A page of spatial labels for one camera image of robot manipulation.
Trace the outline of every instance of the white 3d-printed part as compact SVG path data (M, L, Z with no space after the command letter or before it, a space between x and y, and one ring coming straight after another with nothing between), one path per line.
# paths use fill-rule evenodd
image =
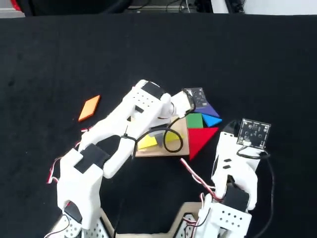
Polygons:
M215 203L211 209L210 223L232 231L244 237L249 228L252 216L221 203Z
M184 218L186 218L187 220L190 220L190 221L194 221L195 220L192 214L186 214L184 216ZM192 226L188 226L186 228L186 231L185 231L184 229L185 229L185 227L187 225L188 225L188 223L186 221L182 220L182 223L179 226L178 231L176 232L174 238L190 238L191 235L192 235L192 232L193 232L193 227Z
M49 238L75 238L81 232L81 238L109 238L102 222L100 219L97 220L97 223L90 230L81 229L80 224L75 220L69 218L69 226L56 234L52 234ZM50 232L58 232L64 229L68 224L67 218L62 216L57 222L56 226Z
M82 238L109 238L100 219L97 220L95 227L90 230L82 230Z

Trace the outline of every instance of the wooden base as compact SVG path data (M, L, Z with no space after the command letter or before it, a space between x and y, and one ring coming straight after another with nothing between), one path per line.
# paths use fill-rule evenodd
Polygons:
M171 229L168 233L157 233L157 234L116 234L116 238L172 238L177 231L179 224L182 221L183 215L185 213L192 213L197 219L198 211L201 208L202 204L200 202L185 202L180 208L179 212L176 215L176 218L171 226ZM106 226L106 229L111 235L113 235L114 229L105 214L101 209L101 218Z
M180 155L189 155L189 144L188 144L188 132L187 132L187 123L186 118L182 118L177 121L173 126L172 129L179 132L184 141L183 148L177 153L169 153L165 150L164 147L159 147L158 145L151 146L142 150L138 150L136 153L136 157L152 157L152 156L180 156ZM170 150L176 150L180 145L179 140L171 141L167 143L167 147Z

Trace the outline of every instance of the yellow tangram piece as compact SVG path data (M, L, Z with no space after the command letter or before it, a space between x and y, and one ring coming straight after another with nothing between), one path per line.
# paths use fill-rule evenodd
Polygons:
M155 140L155 137L150 137L149 135L146 135L143 139L141 139L138 143L138 149L144 149L147 147L155 146L157 145L157 140Z
M179 140L179 137L175 133L169 131L166 134L166 138L165 139L166 139L166 142L171 142L171 141L174 141L174 140Z

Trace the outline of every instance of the black cloth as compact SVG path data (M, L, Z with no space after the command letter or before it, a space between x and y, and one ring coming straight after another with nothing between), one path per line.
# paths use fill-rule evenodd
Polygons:
M80 128L108 115L140 79L171 94L203 87L223 118L272 124L274 218L263 237L314 234L316 55L314 16L85 15L0 20L1 237L43 237L60 215L54 158ZM101 95L83 123L84 102ZM217 136L190 162L210 181ZM108 152L109 146L100 144ZM269 216L270 173L258 169L249 237ZM128 161L104 179L102 207L119 233L167 232L183 202L204 189L175 158Z

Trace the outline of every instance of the white robotic arm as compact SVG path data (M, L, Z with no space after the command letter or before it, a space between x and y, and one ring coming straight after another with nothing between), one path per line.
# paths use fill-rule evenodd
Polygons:
M183 117L190 108L185 92L171 97L158 85L139 81L105 119L82 135L78 151L72 149L61 158L58 207L81 228L90 229L100 217L102 177L113 177L131 156L136 142L130 138L138 139L150 128L169 124L172 116ZM95 145L112 135L121 139L117 151L109 156Z
M252 218L249 211L257 203L255 171L261 158L268 156L264 148L269 128L269 124L243 119L240 128L232 122L220 133L211 173L215 191L206 195L190 237L245 237Z

